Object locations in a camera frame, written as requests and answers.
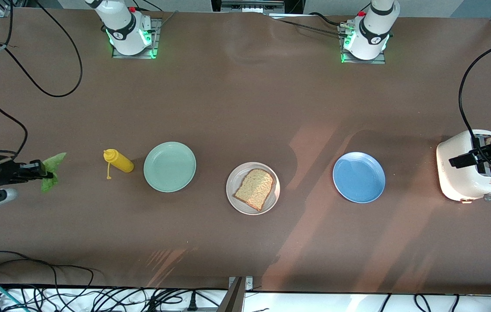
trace toast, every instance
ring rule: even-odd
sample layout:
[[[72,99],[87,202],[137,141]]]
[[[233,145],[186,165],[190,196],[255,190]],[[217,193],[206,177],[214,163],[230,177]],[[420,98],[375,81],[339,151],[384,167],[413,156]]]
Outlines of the toast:
[[[253,169],[247,173],[234,197],[261,211],[273,185],[274,178],[271,174],[262,169]]]

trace green cable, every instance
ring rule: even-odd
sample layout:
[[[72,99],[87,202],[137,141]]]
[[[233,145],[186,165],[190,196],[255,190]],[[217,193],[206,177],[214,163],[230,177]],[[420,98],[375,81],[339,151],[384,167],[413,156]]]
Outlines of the green cable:
[[[14,298],[11,294],[9,294],[4,288],[2,288],[0,286],[0,292],[2,292],[5,296],[7,296],[10,300],[12,300],[17,306],[21,306],[20,309],[23,309],[24,311],[26,312],[29,312],[28,309],[24,308],[23,307],[23,304],[21,302],[19,302],[16,298]]]

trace blue plate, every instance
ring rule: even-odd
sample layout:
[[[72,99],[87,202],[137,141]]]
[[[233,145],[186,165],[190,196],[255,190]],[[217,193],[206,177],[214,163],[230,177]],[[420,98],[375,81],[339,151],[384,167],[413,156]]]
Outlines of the blue plate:
[[[338,192],[359,204],[377,199],[386,185],[382,166],[374,157],[361,152],[341,156],[334,165],[332,175]]]

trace bread crust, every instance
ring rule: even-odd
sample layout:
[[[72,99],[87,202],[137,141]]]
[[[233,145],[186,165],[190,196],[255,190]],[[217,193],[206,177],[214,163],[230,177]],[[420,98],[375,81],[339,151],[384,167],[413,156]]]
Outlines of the bread crust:
[[[270,172],[268,172],[268,171],[266,171],[266,170],[263,170],[263,169],[261,169],[261,168],[258,168],[258,169],[259,169],[259,170],[264,171],[264,172],[265,172],[265,173],[267,173],[267,174],[268,174],[268,175],[269,175],[271,178],[273,178],[273,181],[272,181],[272,183],[270,184],[270,190],[269,190],[269,192],[267,193],[267,195],[265,196],[265,199],[263,200],[263,205],[261,205],[261,208],[260,208],[260,209],[257,209],[257,207],[254,207],[254,206],[250,205],[248,202],[246,202],[245,200],[243,200],[243,199],[241,199],[241,198],[237,197],[237,196],[236,196],[237,191],[236,191],[236,193],[234,193],[234,195],[233,195],[233,196],[234,196],[234,198],[235,198],[235,199],[239,200],[239,201],[240,201],[240,202],[242,202],[242,203],[247,204],[249,207],[251,207],[251,208],[255,209],[256,211],[261,211],[261,210],[263,209],[263,207],[265,206],[265,203],[267,202],[267,199],[269,198],[270,193],[273,191],[274,183],[276,182],[276,180],[275,180],[274,176],[273,176],[273,175],[272,175]],[[245,182],[245,178],[244,178],[243,180],[241,180],[240,187],[239,187],[239,188],[237,188],[237,190],[239,190],[239,189],[240,189],[240,188],[243,186],[244,182]]]

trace white plate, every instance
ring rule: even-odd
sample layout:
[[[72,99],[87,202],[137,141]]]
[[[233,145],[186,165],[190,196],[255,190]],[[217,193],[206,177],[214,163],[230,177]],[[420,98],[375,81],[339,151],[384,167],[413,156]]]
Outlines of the white plate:
[[[250,207],[243,201],[234,197],[234,194],[237,192],[237,189],[240,188],[241,182],[243,182],[245,176],[247,176],[247,174],[253,169],[265,170],[274,178],[273,188],[270,190],[269,197],[267,197],[261,211],[257,211],[257,209]],[[246,162],[245,164],[237,166],[237,168],[230,173],[228,181],[226,182],[226,196],[228,196],[230,204],[232,204],[232,206],[240,213],[244,213],[246,215],[262,215],[263,213],[272,209],[272,207],[274,207],[276,204],[280,196],[280,182],[276,173],[269,168],[269,166],[261,164],[260,162]]]

